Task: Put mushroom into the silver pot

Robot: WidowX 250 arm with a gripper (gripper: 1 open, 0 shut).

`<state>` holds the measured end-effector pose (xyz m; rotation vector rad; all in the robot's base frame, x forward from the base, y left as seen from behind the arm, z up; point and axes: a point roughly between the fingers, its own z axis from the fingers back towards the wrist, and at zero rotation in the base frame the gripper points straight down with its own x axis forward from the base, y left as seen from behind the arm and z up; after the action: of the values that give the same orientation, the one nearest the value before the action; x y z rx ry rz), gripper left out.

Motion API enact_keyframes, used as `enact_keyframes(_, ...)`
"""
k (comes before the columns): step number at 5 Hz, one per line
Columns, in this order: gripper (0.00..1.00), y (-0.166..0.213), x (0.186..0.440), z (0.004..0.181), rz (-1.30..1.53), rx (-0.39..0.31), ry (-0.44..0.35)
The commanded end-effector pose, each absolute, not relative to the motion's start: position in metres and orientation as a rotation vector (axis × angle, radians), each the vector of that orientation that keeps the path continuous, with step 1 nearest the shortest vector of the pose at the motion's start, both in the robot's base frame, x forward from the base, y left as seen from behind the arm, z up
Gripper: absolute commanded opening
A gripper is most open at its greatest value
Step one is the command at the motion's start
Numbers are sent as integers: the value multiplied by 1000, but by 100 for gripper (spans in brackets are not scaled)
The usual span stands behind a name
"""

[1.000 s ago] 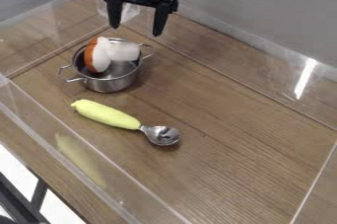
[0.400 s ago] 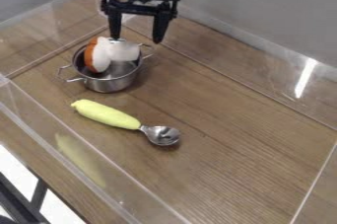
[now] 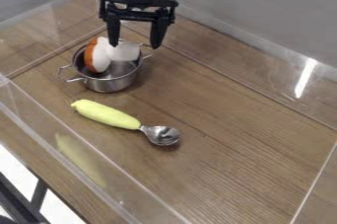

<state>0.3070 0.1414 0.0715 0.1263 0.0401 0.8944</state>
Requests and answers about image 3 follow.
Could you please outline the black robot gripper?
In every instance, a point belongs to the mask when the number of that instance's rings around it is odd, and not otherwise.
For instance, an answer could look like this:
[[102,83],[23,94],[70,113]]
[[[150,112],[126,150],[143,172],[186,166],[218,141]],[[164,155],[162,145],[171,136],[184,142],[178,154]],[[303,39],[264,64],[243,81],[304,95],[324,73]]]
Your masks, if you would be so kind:
[[151,46],[163,45],[170,24],[175,22],[175,0],[99,0],[99,18],[107,23],[110,44],[120,40],[122,21],[152,22]]

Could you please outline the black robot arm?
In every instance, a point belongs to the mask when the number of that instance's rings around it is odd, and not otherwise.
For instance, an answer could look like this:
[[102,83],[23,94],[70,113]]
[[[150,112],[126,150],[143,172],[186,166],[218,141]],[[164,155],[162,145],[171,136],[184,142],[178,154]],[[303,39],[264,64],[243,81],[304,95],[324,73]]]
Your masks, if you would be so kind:
[[99,18],[107,23],[108,41],[116,47],[123,21],[150,22],[151,47],[158,49],[175,23],[175,0],[99,0]]

